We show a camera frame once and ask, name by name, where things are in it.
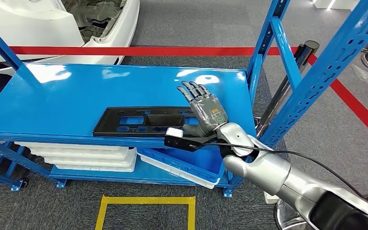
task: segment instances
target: blue plastic bin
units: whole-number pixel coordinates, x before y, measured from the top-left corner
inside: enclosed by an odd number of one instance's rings
[[[219,150],[188,152],[180,149],[138,148],[138,153],[211,183],[216,183],[225,171]]]

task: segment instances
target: silver robotic arm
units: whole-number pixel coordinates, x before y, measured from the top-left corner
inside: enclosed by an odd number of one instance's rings
[[[213,140],[225,143],[226,146],[220,146],[220,149],[228,171],[271,195],[277,195],[299,212],[314,229],[368,230],[366,200],[341,187],[318,180],[269,153],[272,149],[248,136],[238,124],[228,122],[222,105],[204,85],[185,81],[182,84],[190,94],[181,86],[177,88],[190,103],[199,125],[184,126],[184,131],[169,128],[164,140],[166,146],[195,151]],[[187,138],[184,133],[196,137]],[[252,162],[245,161],[248,156],[253,157]]]
[[[243,135],[242,128],[227,123],[217,130],[218,138],[225,139],[232,133],[234,143],[268,149],[252,136]],[[233,155],[224,157],[225,167],[234,175],[277,195],[288,203],[316,230],[367,230],[368,202],[357,195],[332,184],[318,180],[286,160],[260,151],[251,163],[242,160],[244,152],[233,148]]]

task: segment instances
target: yellow square marking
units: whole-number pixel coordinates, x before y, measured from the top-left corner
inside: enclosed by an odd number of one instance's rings
[[[196,229],[196,197],[109,197],[102,195],[95,230],[102,230],[108,204],[119,205],[188,205],[188,230]]]

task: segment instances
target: black bracket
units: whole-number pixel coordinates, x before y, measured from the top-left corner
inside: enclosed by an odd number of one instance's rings
[[[190,107],[108,107],[93,130],[102,137],[164,137],[195,118]]]

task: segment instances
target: red floor tape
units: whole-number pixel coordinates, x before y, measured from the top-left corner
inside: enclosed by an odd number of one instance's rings
[[[109,55],[109,56],[250,56],[254,47],[133,46],[133,47],[47,47],[11,46],[15,54],[29,55]],[[270,47],[268,55],[280,55]]]
[[[317,57],[311,55],[308,58],[308,63],[313,65],[316,60]],[[331,88],[366,127],[368,127],[368,109],[338,79],[332,82]]]

